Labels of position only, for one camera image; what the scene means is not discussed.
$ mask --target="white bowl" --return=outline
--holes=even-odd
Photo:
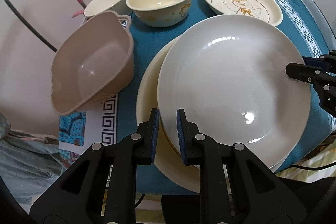
[[[282,22],[281,8],[274,0],[205,0],[217,14],[256,17],[277,26]]]
[[[157,101],[163,127],[179,151],[176,111],[218,143],[245,144],[269,168],[295,147],[310,111],[309,84],[290,79],[304,64],[277,28],[243,15],[220,15],[189,28],[168,52]]]
[[[191,0],[126,0],[137,17],[152,27],[168,27],[189,13]]]
[[[84,15],[93,17],[106,10],[115,11],[118,15],[130,15],[132,12],[127,7],[126,0],[92,0],[84,10]]]

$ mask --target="cartoon bowl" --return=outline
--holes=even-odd
[[[275,0],[205,0],[217,14],[246,15],[278,26],[283,19],[282,11]]]
[[[191,0],[126,0],[137,17],[152,27],[168,27],[183,20]]]

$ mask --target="blue tablecloth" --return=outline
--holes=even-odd
[[[328,48],[322,34],[301,0],[275,1],[283,11],[283,21],[278,28],[293,41],[300,53],[303,56],[313,57],[326,54]],[[142,76],[154,56],[164,45],[189,27],[214,15],[204,0],[193,0],[189,15],[172,27],[149,27],[133,15],[130,30],[134,38],[135,73],[132,82],[119,93],[117,141],[137,130],[135,113],[137,92]],[[283,170],[312,151],[335,128],[335,119],[319,107],[318,96],[312,87],[311,94],[311,110],[306,129],[279,170]],[[179,195],[192,193],[165,177],[155,165],[137,167],[136,188],[139,193]]]

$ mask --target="metal bolt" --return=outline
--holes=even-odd
[[[140,134],[138,134],[138,133],[134,133],[134,134],[132,134],[131,135],[131,139],[132,140],[138,140],[138,139],[140,139],[141,138],[141,135]]]
[[[92,150],[99,150],[101,148],[101,143],[94,143],[91,145]]]
[[[199,134],[196,134],[196,135],[195,135],[195,139],[196,139],[196,140],[199,140],[199,141],[202,141],[202,140],[205,139],[205,136],[204,136],[203,134],[199,133]]]
[[[235,149],[236,150],[242,151],[242,150],[244,150],[244,148],[245,148],[245,146],[242,143],[236,143],[235,144]]]

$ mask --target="cartoon duck drawing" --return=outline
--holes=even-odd
[[[261,14],[261,8],[253,9],[252,4],[250,4],[247,0],[231,0],[232,4],[223,0],[223,3],[229,8],[231,11],[236,12],[237,15],[249,15],[251,17],[257,17]]]
[[[181,8],[179,14],[181,15],[182,18],[184,18],[184,17],[188,14],[189,7],[190,7],[190,4],[187,3],[186,5],[184,5],[184,6]]]

